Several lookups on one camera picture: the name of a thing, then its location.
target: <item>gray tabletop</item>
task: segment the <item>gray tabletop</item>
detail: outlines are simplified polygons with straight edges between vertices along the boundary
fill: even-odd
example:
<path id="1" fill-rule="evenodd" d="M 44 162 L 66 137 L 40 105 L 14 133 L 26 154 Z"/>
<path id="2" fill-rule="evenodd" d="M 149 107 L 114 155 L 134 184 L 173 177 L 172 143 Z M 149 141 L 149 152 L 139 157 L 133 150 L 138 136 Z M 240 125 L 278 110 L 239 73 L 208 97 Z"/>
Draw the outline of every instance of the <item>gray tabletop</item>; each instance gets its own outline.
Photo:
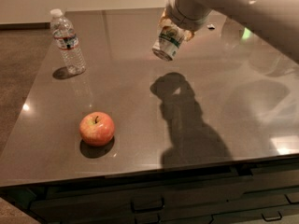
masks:
<path id="1" fill-rule="evenodd" d="M 68 77 L 51 44 L 0 157 L 0 187 L 299 153 L 299 66 L 216 12 L 216 29 L 160 61 L 151 47 L 162 11 L 67 14 L 87 71 Z M 93 111 L 115 122 L 105 147 L 81 142 Z"/>

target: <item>green light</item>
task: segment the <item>green light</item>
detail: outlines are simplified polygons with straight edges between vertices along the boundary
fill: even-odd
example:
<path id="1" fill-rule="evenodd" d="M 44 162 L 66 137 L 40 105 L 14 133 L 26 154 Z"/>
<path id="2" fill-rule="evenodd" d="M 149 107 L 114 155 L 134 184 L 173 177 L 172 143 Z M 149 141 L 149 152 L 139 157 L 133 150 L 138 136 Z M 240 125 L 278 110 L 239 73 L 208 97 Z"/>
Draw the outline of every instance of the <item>green light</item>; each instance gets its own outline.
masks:
<path id="1" fill-rule="evenodd" d="M 250 38 L 250 35 L 251 31 L 245 27 L 244 33 L 242 35 L 242 40 L 247 40 L 248 38 Z"/>

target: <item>table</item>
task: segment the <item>table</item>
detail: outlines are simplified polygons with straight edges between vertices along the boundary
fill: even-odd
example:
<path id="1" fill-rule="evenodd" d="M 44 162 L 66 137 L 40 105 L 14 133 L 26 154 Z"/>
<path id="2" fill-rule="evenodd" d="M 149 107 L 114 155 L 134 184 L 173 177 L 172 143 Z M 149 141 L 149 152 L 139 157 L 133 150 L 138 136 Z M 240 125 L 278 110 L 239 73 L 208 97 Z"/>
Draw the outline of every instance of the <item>table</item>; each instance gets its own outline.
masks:
<path id="1" fill-rule="evenodd" d="M 70 77 L 51 44 L 0 157 L 4 198 L 44 223 L 92 223 L 102 217 L 107 223 L 118 223 L 117 218 L 121 223 L 125 218 L 126 223 L 149 223 L 197 216 L 208 223 L 217 210 L 227 213 L 242 206 L 234 203 L 225 209 L 223 200 L 298 184 L 291 178 L 277 180 L 297 172 L 297 64 L 217 12 L 207 21 L 215 29 L 204 27 L 166 63 L 151 51 L 162 12 L 147 8 L 66 14 L 77 31 L 87 71 Z M 93 111 L 106 112 L 115 122 L 113 142 L 105 147 L 88 147 L 78 133 L 82 118 Z M 262 182 L 267 175 L 261 174 L 271 178 L 274 171 L 268 168 L 273 165 L 278 167 L 277 182 Z M 209 192 L 206 197 L 202 187 Z M 182 189 L 178 197 L 188 201 L 179 203 L 171 195 Z M 141 194 L 133 198 L 138 190 Z M 115 207 L 111 192 L 121 198 L 119 203 L 127 203 Z M 297 202 L 283 193 L 275 205 Z M 113 207 L 113 215 L 86 211 L 100 205 L 96 197 Z M 201 198 L 214 200 L 216 209 L 175 215 L 202 204 Z M 77 203 L 67 209 L 73 212 L 90 200 L 77 216 L 63 208 L 53 215 L 61 205 Z M 258 208 L 273 205 L 262 203 Z M 169 212 L 164 211 L 167 205 Z M 137 220 L 148 212 L 154 220 Z"/>

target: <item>floor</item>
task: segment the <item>floor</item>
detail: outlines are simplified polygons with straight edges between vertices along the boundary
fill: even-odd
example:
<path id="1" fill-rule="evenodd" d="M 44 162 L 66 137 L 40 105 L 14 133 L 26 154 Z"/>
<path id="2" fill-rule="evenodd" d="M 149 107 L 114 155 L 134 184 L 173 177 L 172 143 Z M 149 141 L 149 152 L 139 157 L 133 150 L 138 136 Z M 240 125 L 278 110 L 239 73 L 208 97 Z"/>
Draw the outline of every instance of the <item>floor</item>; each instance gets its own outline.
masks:
<path id="1" fill-rule="evenodd" d="M 48 29 L 0 30 L 0 155 L 50 46 Z M 0 224 L 36 224 L 0 199 Z"/>

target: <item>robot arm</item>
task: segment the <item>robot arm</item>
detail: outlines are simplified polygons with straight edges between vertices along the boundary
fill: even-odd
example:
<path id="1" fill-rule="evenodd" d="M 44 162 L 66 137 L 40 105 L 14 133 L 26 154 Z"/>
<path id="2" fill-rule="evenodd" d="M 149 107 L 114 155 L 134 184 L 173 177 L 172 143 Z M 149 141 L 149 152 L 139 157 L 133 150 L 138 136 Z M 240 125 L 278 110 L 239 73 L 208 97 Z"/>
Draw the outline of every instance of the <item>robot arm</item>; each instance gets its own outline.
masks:
<path id="1" fill-rule="evenodd" d="M 166 15 L 196 31 L 211 9 L 239 22 L 299 63 L 299 0 L 169 0 Z"/>

